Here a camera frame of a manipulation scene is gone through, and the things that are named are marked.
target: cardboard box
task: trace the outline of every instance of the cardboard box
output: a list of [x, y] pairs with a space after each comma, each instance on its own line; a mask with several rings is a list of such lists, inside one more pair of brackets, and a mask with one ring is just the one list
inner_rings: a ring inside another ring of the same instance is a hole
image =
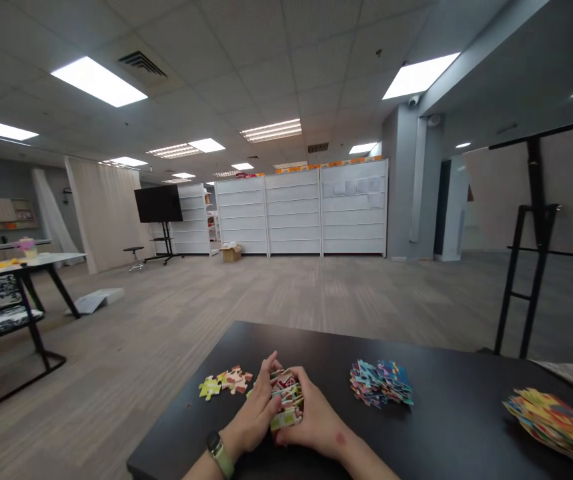
[[221, 248], [221, 255], [224, 257], [224, 263], [232, 263], [241, 259], [241, 247], [236, 245], [235, 247]]

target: stool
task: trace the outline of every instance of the stool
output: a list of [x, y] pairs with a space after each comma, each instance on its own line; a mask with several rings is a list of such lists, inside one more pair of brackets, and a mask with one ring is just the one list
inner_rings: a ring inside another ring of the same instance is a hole
[[139, 259], [137, 258], [137, 250], [142, 250], [143, 247], [128, 247], [127, 249], [124, 249], [124, 251], [131, 251], [133, 252], [133, 257], [135, 259], [135, 261], [133, 262], [133, 265], [131, 266], [131, 268], [128, 271], [133, 271], [133, 270], [139, 270], [141, 271], [144, 268], [144, 263], [140, 262]]

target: white curtain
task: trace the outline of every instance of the white curtain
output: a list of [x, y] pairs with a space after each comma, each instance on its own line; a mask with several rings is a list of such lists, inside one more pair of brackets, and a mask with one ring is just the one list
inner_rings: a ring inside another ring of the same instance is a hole
[[135, 190], [141, 188], [136, 170], [120, 169], [65, 157], [75, 198], [88, 270], [98, 273], [133, 261], [128, 247], [140, 259], [155, 255], [148, 225], [139, 222]]
[[[42, 169], [33, 169], [33, 185], [37, 192], [37, 202], [44, 222], [44, 233], [46, 238], [52, 240], [56, 250], [65, 253], [78, 253], [79, 250], [73, 243], [71, 235], [68, 233], [64, 218], [61, 216], [57, 201], [53, 195], [46, 174]], [[66, 260], [66, 265], [74, 265], [83, 262], [84, 259]]]

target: tv screen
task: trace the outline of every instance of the tv screen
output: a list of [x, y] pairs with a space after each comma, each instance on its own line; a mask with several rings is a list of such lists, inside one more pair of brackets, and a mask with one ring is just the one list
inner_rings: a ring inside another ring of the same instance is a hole
[[177, 185], [135, 190], [135, 201], [142, 223], [183, 220]]

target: tv stand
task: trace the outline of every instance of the tv stand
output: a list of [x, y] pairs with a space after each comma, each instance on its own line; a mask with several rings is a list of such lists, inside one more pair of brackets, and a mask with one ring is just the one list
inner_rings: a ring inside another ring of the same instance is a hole
[[173, 257], [184, 258], [184, 256], [181, 253], [173, 253], [173, 245], [171, 244], [171, 240], [173, 239], [173, 237], [171, 237], [171, 229], [168, 225], [168, 222], [161, 222], [161, 230], [162, 230], [163, 237], [158, 237], [158, 238], [154, 238], [151, 240], [152, 241], [163, 241], [164, 245], [166, 245], [166, 253], [156, 255], [155, 257], [148, 257], [147, 259], [143, 260], [144, 263], [146, 263], [149, 260], [156, 260], [156, 259], [163, 258], [163, 259], [165, 259], [164, 265], [166, 265], [168, 263], [168, 261]]

